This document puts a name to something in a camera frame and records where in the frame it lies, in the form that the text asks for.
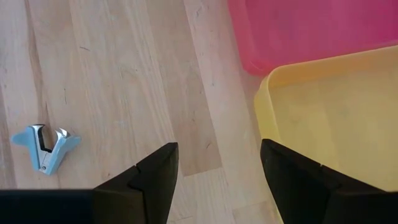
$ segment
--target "wooden floor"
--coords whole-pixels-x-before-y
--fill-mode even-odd
[[[242,71],[227,0],[0,0],[0,188],[95,187],[177,141],[169,223],[278,223],[260,81]],[[9,142],[35,123],[82,137],[56,175]]]

